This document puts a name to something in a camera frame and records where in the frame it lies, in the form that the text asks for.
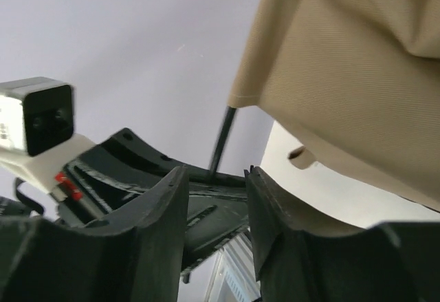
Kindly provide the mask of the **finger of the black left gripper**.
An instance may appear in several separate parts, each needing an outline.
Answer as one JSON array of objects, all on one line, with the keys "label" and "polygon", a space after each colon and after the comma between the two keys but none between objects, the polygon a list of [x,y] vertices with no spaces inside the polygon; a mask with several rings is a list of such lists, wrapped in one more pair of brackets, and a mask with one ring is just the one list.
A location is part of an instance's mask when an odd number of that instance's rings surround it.
[{"label": "finger of the black left gripper", "polygon": [[184,275],[248,228],[247,197],[191,195],[184,246]]}]

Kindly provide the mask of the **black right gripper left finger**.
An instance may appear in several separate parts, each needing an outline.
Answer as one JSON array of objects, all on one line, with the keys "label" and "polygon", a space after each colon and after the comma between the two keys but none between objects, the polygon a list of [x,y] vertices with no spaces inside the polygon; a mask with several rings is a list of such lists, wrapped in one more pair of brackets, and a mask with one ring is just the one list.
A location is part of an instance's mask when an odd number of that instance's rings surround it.
[{"label": "black right gripper left finger", "polygon": [[2,301],[176,301],[188,172],[85,228],[42,217],[1,218]]}]

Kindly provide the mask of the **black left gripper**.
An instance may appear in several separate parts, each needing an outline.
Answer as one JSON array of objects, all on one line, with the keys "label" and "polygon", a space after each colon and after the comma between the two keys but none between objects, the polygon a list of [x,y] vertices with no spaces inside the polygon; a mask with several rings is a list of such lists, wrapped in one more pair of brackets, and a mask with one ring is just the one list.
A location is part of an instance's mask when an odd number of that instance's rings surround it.
[{"label": "black left gripper", "polygon": [[176,166],[186,166],[191,182],[245,187],[244,177],[226,173],[208,180],[208,169],[170,158],[123,128],[63,167],[60,174],[66,177],[69,197],[60,215],[66,218],[71,211],[74,219],[87,224],[147,192]]}]

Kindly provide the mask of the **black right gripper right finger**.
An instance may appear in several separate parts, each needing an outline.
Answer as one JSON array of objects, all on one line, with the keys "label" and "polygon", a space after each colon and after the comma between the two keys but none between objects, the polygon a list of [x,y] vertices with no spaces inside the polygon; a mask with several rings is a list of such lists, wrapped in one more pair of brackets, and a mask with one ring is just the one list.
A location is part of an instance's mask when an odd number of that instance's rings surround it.
[{"label": "black right gripper right finger", "polygon": [[264,301],[438,301],[439,224],[363,229],[245,174],[257,281]]}]

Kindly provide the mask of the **beige fabric pet tent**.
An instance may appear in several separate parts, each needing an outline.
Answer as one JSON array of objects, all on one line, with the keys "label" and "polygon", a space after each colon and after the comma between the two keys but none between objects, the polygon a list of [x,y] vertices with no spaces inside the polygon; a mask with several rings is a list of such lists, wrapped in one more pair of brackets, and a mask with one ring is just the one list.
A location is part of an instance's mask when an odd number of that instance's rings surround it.
[{"label": "beige fabric pet tent", "polygon": [[290,155],[439,208],[439,0],[260,0],[228,99]]}]

